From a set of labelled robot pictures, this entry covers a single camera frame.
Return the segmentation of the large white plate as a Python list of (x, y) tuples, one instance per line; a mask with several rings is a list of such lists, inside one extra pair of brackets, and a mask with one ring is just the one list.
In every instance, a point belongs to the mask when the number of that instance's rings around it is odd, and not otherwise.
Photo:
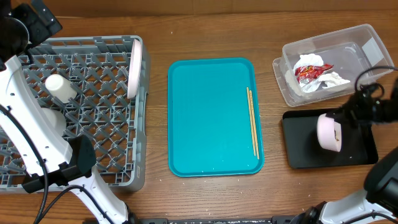
[(138, 92), (142, 65), (142, 44), (134, 39), (129, 64), (127, 98), (133, 99)]

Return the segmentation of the small pink plate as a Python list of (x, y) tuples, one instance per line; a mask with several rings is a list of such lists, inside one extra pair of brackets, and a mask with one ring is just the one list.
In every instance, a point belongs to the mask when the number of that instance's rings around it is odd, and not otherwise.
[(321, 148), (340, 152), (342, 146), (341, 124), (325, 114), (321, 114), (317, 121), (317, 139)]

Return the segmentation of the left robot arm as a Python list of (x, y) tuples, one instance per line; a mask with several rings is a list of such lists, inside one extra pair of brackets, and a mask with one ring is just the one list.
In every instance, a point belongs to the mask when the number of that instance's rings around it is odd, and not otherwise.
[(26, 166), (25, 191), (44, 192), (35, 223), (68, 192), (85, 204), (98, 223), (137, 223), (100, 176), (90, 139), (82, 135), (64, 140), (31, 92), (19, 56), (26, 54), (33, 63), (29, 49), (62, 27), (46, 7), (35, 12), (24, 5), (22, 10), (25, 21), (14, 17), (10, 1), (1, 1), (1, 128)]

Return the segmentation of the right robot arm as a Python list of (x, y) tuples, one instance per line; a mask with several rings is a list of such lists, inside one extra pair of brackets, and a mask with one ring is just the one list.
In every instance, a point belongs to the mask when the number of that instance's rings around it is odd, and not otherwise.
[[(397, 90), (384, 100), (374, 98), (378, 83), (363, 85), (341, 107), (321, 113), (315, 124), (294, 126), (285, 135), (288, 147), (299, 146), (309, 137), (324, 150), (342, 152), (353, 141), (367, 143), (363, 135), (372, 124), (397, 121)], [(335, 202), (323, 202), (292, 219), (292, 223), (371, 223), (381, 217), (397, 222), (397, 149), (393, 149), (368, 173), (363, 189)]]

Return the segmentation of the red snack wrapper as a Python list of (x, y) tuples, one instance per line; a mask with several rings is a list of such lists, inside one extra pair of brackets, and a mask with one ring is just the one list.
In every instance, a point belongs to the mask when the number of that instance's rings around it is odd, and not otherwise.
[(327, 63), (322, 66), (301, 66), (295, 70), (295, 77), (297, 78), (299, 84), (306, 85), (316, 80), (319, 76), (323, 75), (327, 71), (330, 71), (333, 67), (334, 65)]

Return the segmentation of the white cup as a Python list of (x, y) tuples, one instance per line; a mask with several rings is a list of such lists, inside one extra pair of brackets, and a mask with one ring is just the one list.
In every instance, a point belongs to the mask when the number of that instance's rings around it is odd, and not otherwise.
[(75, 98), (77, 92), (70, 86), (71, 81), (59, 74), (50, 75), (45, 80), (45, 87), (53, 97), (58, 98), (62, 103), (69, 103), (70, 98)]

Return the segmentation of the grey-white bowl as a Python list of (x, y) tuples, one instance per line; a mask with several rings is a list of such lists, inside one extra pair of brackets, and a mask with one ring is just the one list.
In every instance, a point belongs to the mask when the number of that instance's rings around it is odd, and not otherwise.
[(64, 131), (67, 128), (67, 122), (64, 115), (56, 110), (52, 110), (49, 108), (42, 108), (44, 115), (50, 121), (50, 124), (54, 127), (56, 132), (63, 136)]

